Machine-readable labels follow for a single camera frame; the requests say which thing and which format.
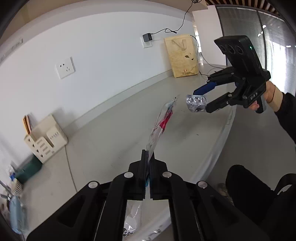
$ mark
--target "hand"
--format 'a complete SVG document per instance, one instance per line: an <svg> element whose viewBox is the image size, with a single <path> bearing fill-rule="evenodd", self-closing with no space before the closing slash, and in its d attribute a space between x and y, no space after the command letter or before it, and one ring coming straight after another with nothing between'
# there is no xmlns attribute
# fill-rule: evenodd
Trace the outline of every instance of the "hand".
<svg viewBox="0 0 296 241"><path fill-rule="evenodd" d="M274 97L275 88L276 87L273 83L271 83L270 81L266 82L266 91L264 92L263 97L267 103L272 102L272 99ZM251 109L251 110L257 110L258 108L259 108L259 105L258 105L257 101L253 102L249 106L249 109Z"/></svg>

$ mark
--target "beige desk organizer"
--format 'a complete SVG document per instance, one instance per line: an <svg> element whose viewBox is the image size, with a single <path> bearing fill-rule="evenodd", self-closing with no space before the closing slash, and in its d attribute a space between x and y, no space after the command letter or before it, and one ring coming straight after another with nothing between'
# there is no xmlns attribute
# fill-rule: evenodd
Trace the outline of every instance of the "beige desk organizer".
<svg viewBox="0 0 296 241"><path fill-rule="evenodd" d="M68 139L52 115L45 117L24 141L42 162L46 162L68 143Z"/></svg>

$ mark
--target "power outlet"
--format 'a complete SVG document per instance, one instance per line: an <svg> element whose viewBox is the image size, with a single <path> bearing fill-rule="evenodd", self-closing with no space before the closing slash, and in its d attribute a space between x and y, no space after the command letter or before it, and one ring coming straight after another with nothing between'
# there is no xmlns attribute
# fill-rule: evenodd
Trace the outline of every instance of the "power outlet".
<svg viewBox="0 0 296 241"><path fill-rule="evenodd" d="M56 64L56 67L60 79L63 79L66 76L75 72L71 58L67 58L64 61Z"/></svg>
<svg viewBox="0 0 296 241"><path fill-rule="evenodd" d="M143 37L140 37L143 48L152 47L152 41L144 42Z"/></svg>

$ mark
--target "black cable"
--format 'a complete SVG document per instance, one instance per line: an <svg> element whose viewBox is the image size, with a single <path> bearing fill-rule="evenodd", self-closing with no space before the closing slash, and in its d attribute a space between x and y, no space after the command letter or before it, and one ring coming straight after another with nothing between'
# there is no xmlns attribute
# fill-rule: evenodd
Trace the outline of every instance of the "black cable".
<svg viewBox="0 0 296 241"><path fill-rule="evenodd" d="M211 70L213 70L213 69L219 69L219 67L215 67L215 68L212 68L212 69L210 69L209 71L208 71L208 73L207 74L209 74L209 72L211 71Z"/></svg>
<svg viewBox="0 0 296 241"><path fill-rule="evenodd" d="M205 76L208 76L207 74L202 74L200 71L199 71L199 73L201 74L201 75L205 75Z"/></svg>
<svg viewBox="0 0 296 241"><path fill-rule="evenodd" d="M200 46L198 45L198 41L197 41L197 39L196 39L195 37L194 37L194 39L196 40L196 43L197 43L197 46L198 46L198 48L197 48L197 52L198 52ZM204 58L203 55L202 55L202 58L207 62L208 65L210 65L210 66L212 66L212 67L215 67L215 68L218 68L218 69L224 69L224 68L216 67L216 66L213 66L213 65L209 64L208 61Z"/></svg>
<svg viewBox="0 0 296 241"><path fill-rule="evenodd" d="M207 76L207 77L208 77L208 75L206 75L206 74L202 74L202 73L200 72L200 70L198 70L198 71L199 71L200 75L202 76L202 78L203 78L204 80L206 80L206 79L203 77L203 75L205 75L205 76Z"/></svg>
<svg viewBox="0 0 296 241"><path fill-rule="evenodd" d="M201 2L201 1L202 1L202 0L191 0L191 6L188 8L188 10L186 11L186 13L188 13L189 9L192 7L192 5L193 5L194 3L199 3L199 2ZM182 28L182 26L183 26L183 24L184 24L185 17L186 17L186 13L185 13L185 15L184 15L183 22L182 22L182 25L181 25L180 28ZM157 34L157 33L161 32L161 31L165 31L165 33L175 33L175 34L176 34L177 31L180 30L180 28L178 28L178 29L175 30L175 31L170 30L169 28L164 28L164 29L162 29L162 30L160 30L160 31L158 31L158 32L156 32L156 33L153 33L153 34Z"/></svg>

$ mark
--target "tan paper bag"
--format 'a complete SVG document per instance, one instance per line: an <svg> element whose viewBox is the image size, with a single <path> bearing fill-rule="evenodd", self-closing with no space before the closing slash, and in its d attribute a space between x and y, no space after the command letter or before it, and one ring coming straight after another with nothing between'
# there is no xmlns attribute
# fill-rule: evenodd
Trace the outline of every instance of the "tan paper bag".
<svg viewBox="0 0 296 241"><path fill-rule="evenodd" d="M189 34L165 38L174 77L198 74L198 61L193 38Z"/></svg>

